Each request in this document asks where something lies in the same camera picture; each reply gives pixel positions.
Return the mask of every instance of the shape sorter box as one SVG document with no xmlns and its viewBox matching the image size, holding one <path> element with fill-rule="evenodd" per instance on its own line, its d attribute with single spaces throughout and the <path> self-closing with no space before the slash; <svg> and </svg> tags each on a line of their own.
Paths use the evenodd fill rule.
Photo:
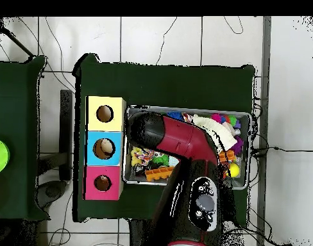
<svg viewBox="0 0 313 246">
<path fill-rule="evenodd" d="M 124 130 L 126 102 L 121 97 L 87 96 L 86 109 L 89 131 L 120 132 Z"/>
<path fill-rule="evenodd" d="M 87 166 L 121 166 L 123 158 L 123 132 L 88 131 L 87 137 Z M 113 154 L 110 158 L 98 158 L 95 153 L 95 144 L 99 140 L 107 139 L 112 143 Z"/>
<path fill-rule="evenodd" d="M 106 177 L 110 183 L 106 191 L 99 190 L 96 183 L 101 176 Z M 121 166 L 87 166 L 85 188 L 85 200 L 119 200 L 123 190 Z"/>
</svg>

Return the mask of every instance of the metal tray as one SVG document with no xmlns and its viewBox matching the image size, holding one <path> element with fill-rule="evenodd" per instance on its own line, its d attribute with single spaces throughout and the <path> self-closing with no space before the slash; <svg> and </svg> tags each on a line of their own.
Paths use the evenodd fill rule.
<svg viewBox="0 0 313 246">
<path fill-rule="evenodd" d="M 209 117 L 213 113 L 220 113 L 226 115 L 234 115 L 241 123 L 241 139 L 243 140 L 243 152 L 241 154 L 240 175 L 237 177 L 225 179 L 225 182 L 230 186 L 232 183 L 233 190 L 243 190 L 248 185 L 248 178 L 250 172 L 250 159 L 251 159 L 251 131 L 252 131 L 252 118 L 249 113 L 235 112 L 235 111 L 217 111 L 217 110 L 193 110 L 188 108 L 166 108 L 158 106 L 129 106 L 126 110 L 126 118 L 129 118 L 132 114 L 138 111 L 153 111 L 157 113 L 167 113 L 170 111 L 185 112 L 190 115 L 198 114 L 201 117 Z M 166 179 L 159 179 L 158 181 L 149 182 L 145 177 L 137 177 L 132 172 L 131 167 L 131 150 L 132 145 L 128 143 L 126 135 L 124 135 L 124 156 L 123 156 L 123 180 L 127 184 L 136 185 L 157 185 L 165 186 L 167 184 Z"/>
</svg>

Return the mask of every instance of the pink box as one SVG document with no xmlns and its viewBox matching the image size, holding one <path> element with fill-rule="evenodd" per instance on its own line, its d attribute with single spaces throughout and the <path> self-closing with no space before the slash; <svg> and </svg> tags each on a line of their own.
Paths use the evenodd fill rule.
<svg viewBox="0 0 313 246">
<path fill-rule="evenodd" d="M 123 190 L 120 166 L 87 166 L 85 200 L 119 200 Z M 99 176 L 109 178 L 111 185 L 107 191 L 98 190 L 95 180 Z"/>
</svg>

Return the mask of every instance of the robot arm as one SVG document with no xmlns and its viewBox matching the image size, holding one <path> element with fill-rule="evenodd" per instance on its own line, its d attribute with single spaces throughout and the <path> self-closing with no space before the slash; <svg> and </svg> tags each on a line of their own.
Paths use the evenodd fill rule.
<svg viewBox="0 0 313 246">
<path fill-rule="evenodd" d="M 133 114 L 128 141 L 181 159 L 174 168 L 141 246 L 220 246 L 218 159 L 200 128 L 153 112 Z"/>
</svg>

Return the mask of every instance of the circular hole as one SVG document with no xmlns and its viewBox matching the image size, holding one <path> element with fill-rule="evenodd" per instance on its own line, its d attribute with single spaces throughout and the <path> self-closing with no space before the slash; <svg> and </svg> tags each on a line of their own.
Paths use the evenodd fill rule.
<svg viewBox="0 0 313 246">
<path fill-rule="evenodd" d="M 98 190 L 105 192 L 110 189 L 111 187 L 111 180 L 108 176 L 98 176 L 95 178 L 94 186 Z"/>
<path fill-rule="evenodd" d="M 108 138 L 100 138 L 94 144 L 93 152 L 101 160 L 108 160 L 114 155 L 115 145 Z"/>
<path fill-rule="evenodd" d="M 110 106 L 100 106 L 96 112 L 96 117 L 100 122 L 110 122 L 113 119 L 113 110 Z"/>
</svg>

